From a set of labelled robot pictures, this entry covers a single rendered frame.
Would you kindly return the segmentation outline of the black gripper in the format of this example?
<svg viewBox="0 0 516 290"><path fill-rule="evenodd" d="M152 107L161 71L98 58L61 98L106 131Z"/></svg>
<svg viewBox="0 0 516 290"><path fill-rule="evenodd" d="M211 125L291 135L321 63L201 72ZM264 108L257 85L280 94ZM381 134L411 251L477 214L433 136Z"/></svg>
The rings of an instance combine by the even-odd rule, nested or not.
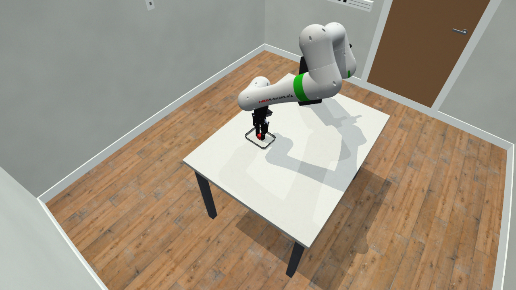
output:
<svg viewBox="0 0 516 290"><path fill-rule="evenodd" d="M252 113L253 126L256 127L256 136L260 133L261 129L261 140L265 139L265 134L268 132L268 125L270 123L266 121L266 114L267 110L264 112L257 112L254 110Z"/></svg>

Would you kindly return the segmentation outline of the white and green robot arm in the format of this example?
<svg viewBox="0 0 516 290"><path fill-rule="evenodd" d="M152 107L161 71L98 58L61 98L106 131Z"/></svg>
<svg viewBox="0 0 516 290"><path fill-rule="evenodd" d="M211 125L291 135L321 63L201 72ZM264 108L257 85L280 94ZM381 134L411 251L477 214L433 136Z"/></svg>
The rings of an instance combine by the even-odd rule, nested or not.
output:
<svg viewBox="0 0 516 290"><path fill-rule="evenodd" d="M299 35L299 47L308 72L273 85L265 77L254 78L237 98L242 110L267 110L266 117L270 117L273 112L269 105L334 97L342 87L342 79L356 71L352 45L340 23L309 25Z"/></svg>

